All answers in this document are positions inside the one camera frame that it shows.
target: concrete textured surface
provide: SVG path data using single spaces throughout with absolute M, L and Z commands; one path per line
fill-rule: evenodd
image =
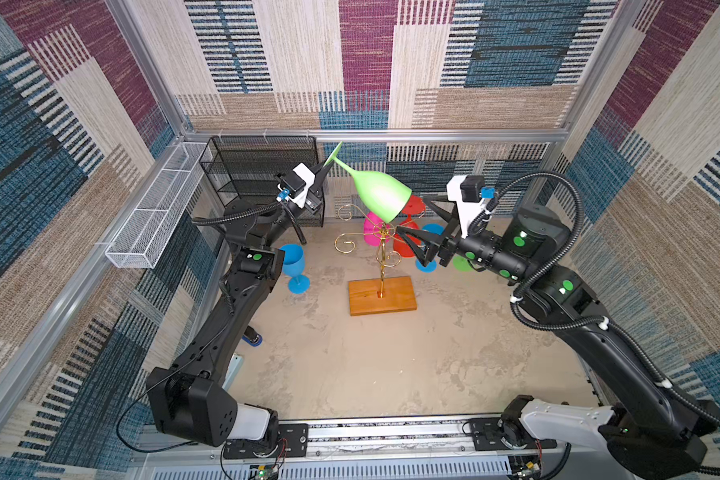
M 507 225 L 496 219 L 489 228 Z M 333 242 L 362 224 L 304 231 L 312 285 L 294 295 L 283 275 L 256 312 L 251 325 L 264 342 L 240 343 L 244 363 L 230 387 L 238 402 L 280 418 L 500 412 L 521 393 L 596 406 L 574 352 L 512 317 L 501 277 L 452 266 L 426 274 L 403 259 L 388 275 L 411 276 L 418 309 L 353 317 L 347 282 L 378 277 L 375 247 L 360 239 L 345 255 Z M 297 242 L 290 230 L 276 246 Z

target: zip tie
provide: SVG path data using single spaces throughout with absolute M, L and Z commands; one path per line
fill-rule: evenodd
M 670 379 L 663 379 L 661 382 L 656 382 L 656 386 L 662 386 L 665 389 L 671 389 L 672 382 L 670 381 Z

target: white mesh basket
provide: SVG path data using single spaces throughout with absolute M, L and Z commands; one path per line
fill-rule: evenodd
M 182 142 L 152 181 L 114 240 L 106 257 L 117 268 L 154 268 L 202 178 L 200 159 L 211 161 L 206 144 Z

